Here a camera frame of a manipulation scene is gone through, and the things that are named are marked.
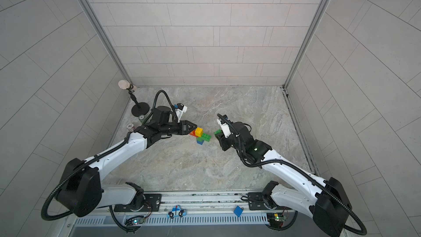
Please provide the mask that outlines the small green lego brick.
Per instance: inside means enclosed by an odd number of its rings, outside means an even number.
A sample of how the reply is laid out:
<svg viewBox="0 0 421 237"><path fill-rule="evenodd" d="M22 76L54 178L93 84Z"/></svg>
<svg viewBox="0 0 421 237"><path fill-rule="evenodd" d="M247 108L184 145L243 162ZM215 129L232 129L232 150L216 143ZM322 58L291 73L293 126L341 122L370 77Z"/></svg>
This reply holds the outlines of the small green lego brick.
<svg viewBox="0 0 421 237"><path fill-rule="evenodd" d="M223 134L223 131L221 129L219 129L219 130L214 132L214 135L216 136L216 135L221 134L221 133Z"/></svg>

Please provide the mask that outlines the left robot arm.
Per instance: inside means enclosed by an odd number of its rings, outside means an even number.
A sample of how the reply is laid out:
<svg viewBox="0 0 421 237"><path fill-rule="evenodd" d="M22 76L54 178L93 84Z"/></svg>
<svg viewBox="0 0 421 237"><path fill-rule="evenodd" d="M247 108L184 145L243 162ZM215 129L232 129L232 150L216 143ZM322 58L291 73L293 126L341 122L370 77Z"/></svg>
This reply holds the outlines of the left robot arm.
<svg viewBox="0 0 421 237"><path fill-rule="evenodd" d="M97 208L138 201L143 194L140 186L134 183L103 185L102 180L126 160L157 141L173 135L189 135L197 125L182 120L186 111L187 106L182 103L153 105L144 123L129 131L124 140L85 160L75 158L69 161L59 184L42 206L41 218L54 221L71 214L84 217Z"/></svg>

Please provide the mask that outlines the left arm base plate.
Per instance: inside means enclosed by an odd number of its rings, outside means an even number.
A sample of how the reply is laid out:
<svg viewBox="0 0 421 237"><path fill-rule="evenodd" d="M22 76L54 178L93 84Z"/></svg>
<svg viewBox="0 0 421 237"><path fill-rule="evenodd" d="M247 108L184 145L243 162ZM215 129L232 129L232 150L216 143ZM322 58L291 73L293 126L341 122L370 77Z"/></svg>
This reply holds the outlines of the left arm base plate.
<svg viewBox="0 0 421 237"><path fill-rule="evenodd" d="M161 194L136 194L129 204L115 205L114 212L157 212L161 198Z"/></svg>

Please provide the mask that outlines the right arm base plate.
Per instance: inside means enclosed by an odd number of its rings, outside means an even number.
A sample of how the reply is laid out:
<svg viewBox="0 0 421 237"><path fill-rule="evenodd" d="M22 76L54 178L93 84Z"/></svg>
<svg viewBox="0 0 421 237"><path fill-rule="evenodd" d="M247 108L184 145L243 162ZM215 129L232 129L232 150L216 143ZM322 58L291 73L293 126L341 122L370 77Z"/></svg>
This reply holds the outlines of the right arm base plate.
<svg viewBox="0 0 421 237"><path fill-rule="evenodd" d="M263 193L250 192L247 195L241 196L241 200L247 202L249 209L252 211L262 210L290 210L291 208L286 206L277 205L274 200Z"/></svg>

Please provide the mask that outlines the long green lego brick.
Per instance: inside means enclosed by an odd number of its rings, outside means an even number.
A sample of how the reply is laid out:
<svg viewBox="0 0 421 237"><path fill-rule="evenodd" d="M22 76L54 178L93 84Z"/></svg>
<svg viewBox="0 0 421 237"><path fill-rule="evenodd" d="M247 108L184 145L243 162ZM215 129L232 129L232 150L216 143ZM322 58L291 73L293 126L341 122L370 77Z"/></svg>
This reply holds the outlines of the long green lego brick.
<svg viewBox="0 0 421 237"><path fill-rule="evenodd" d="M203 133L202 136L200 137L202 140L209 142L212 138L211 135L208 135L206 133Z"/></svg>

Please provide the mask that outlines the yellow square lego brick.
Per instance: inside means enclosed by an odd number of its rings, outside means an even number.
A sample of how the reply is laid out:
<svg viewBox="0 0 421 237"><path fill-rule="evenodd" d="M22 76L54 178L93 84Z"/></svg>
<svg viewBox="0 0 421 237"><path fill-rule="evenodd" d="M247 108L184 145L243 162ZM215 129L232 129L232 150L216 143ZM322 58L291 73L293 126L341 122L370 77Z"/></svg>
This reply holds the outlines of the yellow square lego brick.
<svg viewBox="0 0 421 237"><path fill-rule="evenodd" d="M203 129L198 127L195 129L195 136L196 137L202 137L203 136Z"/></svg>

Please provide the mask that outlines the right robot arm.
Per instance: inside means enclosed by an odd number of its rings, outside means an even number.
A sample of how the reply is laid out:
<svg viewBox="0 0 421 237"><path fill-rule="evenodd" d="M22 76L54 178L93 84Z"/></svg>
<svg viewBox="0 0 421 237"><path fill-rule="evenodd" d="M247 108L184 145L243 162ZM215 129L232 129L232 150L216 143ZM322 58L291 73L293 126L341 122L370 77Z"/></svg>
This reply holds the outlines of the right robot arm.
<svg viewBox="0 0 421 237"><path fill-rule="evenodd" d="M353 212L337 179L325 180L291 163L270 145L254 139L247 124L232 122L226 115L218 115L217 122L222 132L216 137L223 150L234 148L245 166L271 172L293 187L282 189L279 184L268 183L262 192L268 208L284 206L302 213L330 237L340 236L343 230L361 236L367 234L366 226Z"/></svg>

